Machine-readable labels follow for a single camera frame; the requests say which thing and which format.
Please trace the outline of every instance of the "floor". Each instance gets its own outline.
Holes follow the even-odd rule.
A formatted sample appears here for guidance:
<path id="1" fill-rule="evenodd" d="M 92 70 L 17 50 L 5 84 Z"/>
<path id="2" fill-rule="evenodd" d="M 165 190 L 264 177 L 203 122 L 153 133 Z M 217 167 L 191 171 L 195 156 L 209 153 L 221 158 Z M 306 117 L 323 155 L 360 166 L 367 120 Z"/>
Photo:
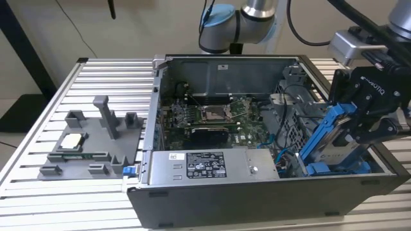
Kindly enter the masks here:
<path id="1" fill-rule="evenodd" d="M 0 117 L 13 105 L 16 99 L 0 99 Z M 19 146 L 25 134 L 24 133 L 3 133 L 0 132 L 0 141 L 13 146 Z M 8 159 L 15 152 L 15 148 L 0 144 L 0 170 L 3 169 Z"/>

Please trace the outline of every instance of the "open computer chassis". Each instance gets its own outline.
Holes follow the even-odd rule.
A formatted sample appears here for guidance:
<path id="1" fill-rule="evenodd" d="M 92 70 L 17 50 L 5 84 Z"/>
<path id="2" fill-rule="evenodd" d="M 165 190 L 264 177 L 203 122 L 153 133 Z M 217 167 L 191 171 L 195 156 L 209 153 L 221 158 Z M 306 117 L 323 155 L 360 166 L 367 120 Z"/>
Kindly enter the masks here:
<path id="1" fill-rule="evenodd" d="M 127 191 L 143 227 L 340 216 L 410 178 L 382 144 L 363 155 L 368 172 L 303 173 L 296 153 L 330 92 L 306 56 L 167 55 L 153 64 L 144 158 Z"/>

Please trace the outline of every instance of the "aluminum extrusion table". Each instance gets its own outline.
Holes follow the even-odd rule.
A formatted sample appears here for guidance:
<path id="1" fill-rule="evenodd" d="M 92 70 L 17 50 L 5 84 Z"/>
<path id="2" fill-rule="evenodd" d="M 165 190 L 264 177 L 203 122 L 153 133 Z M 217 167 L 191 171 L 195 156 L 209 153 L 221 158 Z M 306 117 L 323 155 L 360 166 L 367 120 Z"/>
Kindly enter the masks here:
<path id="1" fill-rule="evenodd" d="M 331 59 L 312 59 L 312 62 L 331 81 L 334 70 L 343 66 Z M 151 59 L 89 59 L 87 63 L 76 64 L 0 172 L 0 231 L 145 230 L 127 195 L 121 193 L 121 180 L 37 181 L 36 177 L 47 152 L 65 127 L 67 112 L 83 110 L 85 117 L 97 117 L 93 96 L 108 95 L 109 108 L 117 116 L 132 111 L 145 118 L 152 80 Z M 411 171 L 411 137 L 384 145 Z M 390 195 L 370 198 L 344 217 L 196 227 L 192 230 L 410 231 L 411 181 Z"/>

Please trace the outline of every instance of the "motherboard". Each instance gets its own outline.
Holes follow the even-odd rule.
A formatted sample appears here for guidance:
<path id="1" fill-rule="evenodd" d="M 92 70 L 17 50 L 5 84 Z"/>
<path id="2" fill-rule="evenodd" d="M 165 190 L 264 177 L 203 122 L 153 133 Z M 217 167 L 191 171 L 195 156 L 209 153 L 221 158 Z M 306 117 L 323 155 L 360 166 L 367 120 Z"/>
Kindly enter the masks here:
<path id="1" fill-rule="evenodd" d="M 255 149 L 269 138 L 252 97 L 176 99 L 161 109 L 165 150 Z"/>

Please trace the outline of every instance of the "black stand leg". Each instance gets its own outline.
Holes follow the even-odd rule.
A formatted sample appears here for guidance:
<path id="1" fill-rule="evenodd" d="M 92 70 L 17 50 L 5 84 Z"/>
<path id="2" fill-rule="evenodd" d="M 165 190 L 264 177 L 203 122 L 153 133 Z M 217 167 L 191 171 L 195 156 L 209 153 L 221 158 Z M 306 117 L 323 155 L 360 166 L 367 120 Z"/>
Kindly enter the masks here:
<path id="1" fill-rule="evenodd" d="M 0 132 L 27 132 L 56 93 L 56 86 L 7 0 L 0 0 L 0 29 L 43 93 L 20 96 L 0 119 Z"/>

